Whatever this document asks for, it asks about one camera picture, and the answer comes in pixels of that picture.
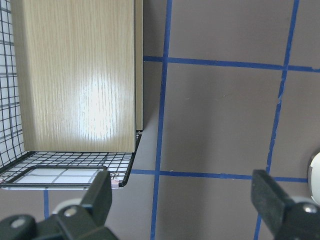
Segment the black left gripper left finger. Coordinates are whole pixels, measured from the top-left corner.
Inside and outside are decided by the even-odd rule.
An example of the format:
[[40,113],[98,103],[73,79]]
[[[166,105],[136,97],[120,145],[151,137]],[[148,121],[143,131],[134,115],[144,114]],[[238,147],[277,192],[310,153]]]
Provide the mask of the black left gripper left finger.
[[36,222],[31,215],[12,215],[0,221],[2,240],[116,240],[105,226],[112,205],[110,172],[100,171],[79,204],[61,208]]

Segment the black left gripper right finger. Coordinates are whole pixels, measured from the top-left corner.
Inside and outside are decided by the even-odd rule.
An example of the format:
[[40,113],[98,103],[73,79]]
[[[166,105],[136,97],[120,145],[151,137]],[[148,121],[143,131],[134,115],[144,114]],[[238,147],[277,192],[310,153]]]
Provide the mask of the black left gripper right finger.
[[265,170],[252,172],[250,198],[275,240],[320,238],[320,206],[290,197]]

